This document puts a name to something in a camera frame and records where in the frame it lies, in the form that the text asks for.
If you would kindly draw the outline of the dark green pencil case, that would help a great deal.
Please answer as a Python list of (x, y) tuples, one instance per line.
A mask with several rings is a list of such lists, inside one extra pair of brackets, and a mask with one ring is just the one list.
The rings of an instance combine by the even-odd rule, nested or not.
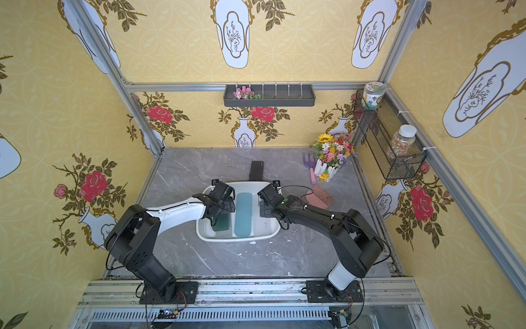
[(228, 213), (217, 215), (211, 220), (214, 232), (223, 232), (230, 229), (230, 215)]

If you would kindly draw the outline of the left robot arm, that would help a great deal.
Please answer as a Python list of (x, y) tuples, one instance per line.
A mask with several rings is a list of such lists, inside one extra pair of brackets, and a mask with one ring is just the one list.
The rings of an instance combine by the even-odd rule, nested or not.
[(146, 292), (164, 302), (180, 296), (175, 276), (153, 254), (158, 237), (188, 222), (235, 211), (235, 190), (219, 180), (212, 181), (207, 194), (197, 193), (168, 206), (130, 206), (104, 240), (104, 248), (126, 270), (139, 277)]

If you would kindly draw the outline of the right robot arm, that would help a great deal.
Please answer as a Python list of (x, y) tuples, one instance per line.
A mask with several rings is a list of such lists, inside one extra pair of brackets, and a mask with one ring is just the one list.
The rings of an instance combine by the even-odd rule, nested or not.
[(328, 300), (342, 299), (348, 286), (363, 279), (375, 266), (388, 244), (356, 210), (333, 212), (304, 202), (294, 195), (284, 197), (276, 183), (258, 192), (265, 217), (279, 223), (301, 225), (328, 237), (338, 256), (338, 263), (325, 277), (321, 289)]

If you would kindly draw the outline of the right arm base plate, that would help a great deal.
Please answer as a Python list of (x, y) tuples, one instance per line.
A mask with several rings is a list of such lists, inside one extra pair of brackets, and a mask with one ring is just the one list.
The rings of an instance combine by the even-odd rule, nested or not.
[(352, 281), (345, 289), (338, 290), (328, 280), (309, 280), (301, 293), (307, 295), (309, 303), (350, 303), (363, 302), (363, 290), (357, 280)]

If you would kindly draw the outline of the teal translucent pencil case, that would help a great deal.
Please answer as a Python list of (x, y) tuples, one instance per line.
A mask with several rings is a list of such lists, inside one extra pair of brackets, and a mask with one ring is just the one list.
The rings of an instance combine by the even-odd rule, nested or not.
[(236, 203), (234, 234), (238, 238), (251, 236), (252, 231), (252, 198), (251, 193), (239, 193)]

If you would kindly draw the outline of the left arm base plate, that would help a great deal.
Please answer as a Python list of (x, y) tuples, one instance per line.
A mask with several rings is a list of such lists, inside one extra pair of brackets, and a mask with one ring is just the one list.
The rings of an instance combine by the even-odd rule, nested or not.
[(194, 304), (197, 298), (199, 283), (197, 281), (176, 282), (162, 293), (146, 285), (141, 293), (139, 303), (145, 304)]

